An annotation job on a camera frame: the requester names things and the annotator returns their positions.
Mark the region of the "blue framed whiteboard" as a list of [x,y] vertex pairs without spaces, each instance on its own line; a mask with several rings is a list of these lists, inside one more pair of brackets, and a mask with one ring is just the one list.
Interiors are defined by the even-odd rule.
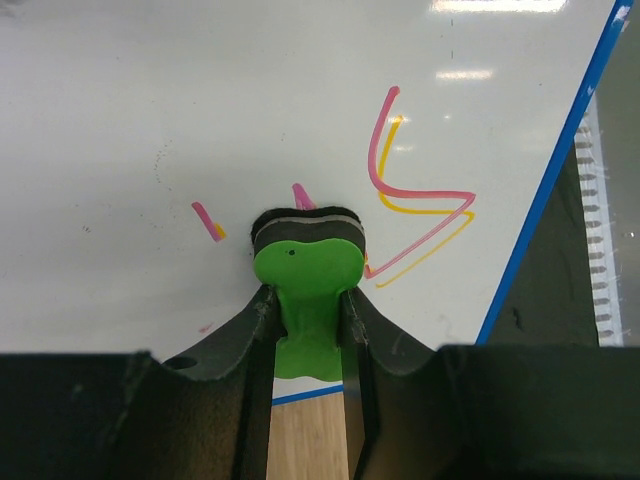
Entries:
[[629,1],[5,1],[1,349],[167,359],[257,289],[250,228],[338,205],[361,288],[485,342]]

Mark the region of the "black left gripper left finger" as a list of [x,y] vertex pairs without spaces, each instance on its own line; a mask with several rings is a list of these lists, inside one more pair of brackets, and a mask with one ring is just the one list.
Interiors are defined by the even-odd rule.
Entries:
[[1,358],[5,479],[262,479],[275,345],[273,289],[186,351]]

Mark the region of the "green whiteboard eraser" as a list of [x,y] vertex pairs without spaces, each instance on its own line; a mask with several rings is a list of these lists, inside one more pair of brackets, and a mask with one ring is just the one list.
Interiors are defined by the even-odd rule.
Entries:
[[340,296],[364,274],[366,237],[353,211],[275,208],[251,230],[257,279],[275,290],[284,336],[276,344],[275,376],[342,379]]

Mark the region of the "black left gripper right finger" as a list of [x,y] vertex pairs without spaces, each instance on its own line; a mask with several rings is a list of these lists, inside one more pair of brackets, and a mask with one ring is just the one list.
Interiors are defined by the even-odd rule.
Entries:
[[359,290],[341,297],[353,479],[635,479],[639,352],[431,350]]

